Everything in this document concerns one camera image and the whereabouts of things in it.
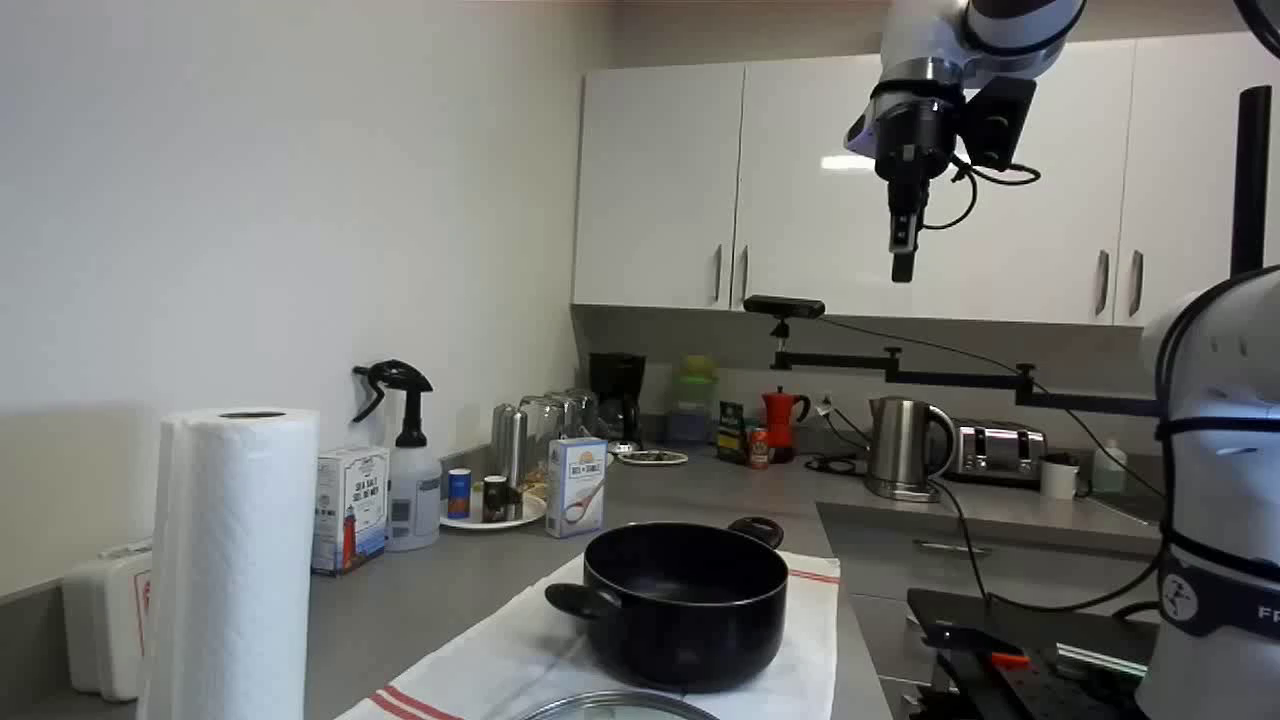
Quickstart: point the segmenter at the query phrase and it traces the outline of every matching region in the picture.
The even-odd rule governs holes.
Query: tray
[[[550,517],[550,501],[526,493],[526,517],[519,518],[499,518],[499,522],[483,522],[482,511],[483,511],[483,495],[474,493],[474,517],[468,518],[442,517],[442,529],[452,529],[452,530],[513,530],[513,529],[529,529],[529,522],[542,522]]]

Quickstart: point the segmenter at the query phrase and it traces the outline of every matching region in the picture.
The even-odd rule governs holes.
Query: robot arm
[[[1040,76],[1075,27],[1084,0],[892,0],[883,76],[849,130],[878,160],[892,213],[892,280],[908,282],[930,182],[966,140],[971,165],[1007,167]]]

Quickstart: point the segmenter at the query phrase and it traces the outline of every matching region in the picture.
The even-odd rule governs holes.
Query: white towel
[[[784,645],[772,662],[734,693],[682,693],[675,698],[720,720],[829,720],[836,698],[841,560],[782,551],[791,567]],[[546,598],[550,582],[579,582],[585,560],[513,596],[499,610],[416,660],[343,720],[519,720],[563,696],[608,696],[627,683],[593,660],[579,618]]]

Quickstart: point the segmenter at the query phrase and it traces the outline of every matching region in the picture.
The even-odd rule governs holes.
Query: cup
[[[1075,501],[1079,495],[1079,465],[1045,460],[1040,465],[1040,495],[1048,501]]]

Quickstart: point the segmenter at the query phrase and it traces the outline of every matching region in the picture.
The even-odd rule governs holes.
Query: cabinet door
[[[873,160],[843,151],[867,108],[878,57],[750,63],[742,151],[742,282],[756,295],[812,295],[836,316],[895,316],[890,202]]]
[[[1130,95],[1134,44],[1069,44],[1018,149],[1040,182],[979,182],[960,227],[922,236],[916,316],[1114,323]],[[970,182],[935,180],[930,220],[950,225],[966,202]]]
[[[742,66],[593,70],[578,304],[729,309]]]
[[[1138,44],[1122,323],[1148,323],[1232,270],[1238,105],[1272,78],[1280,66],[1251,36]]]

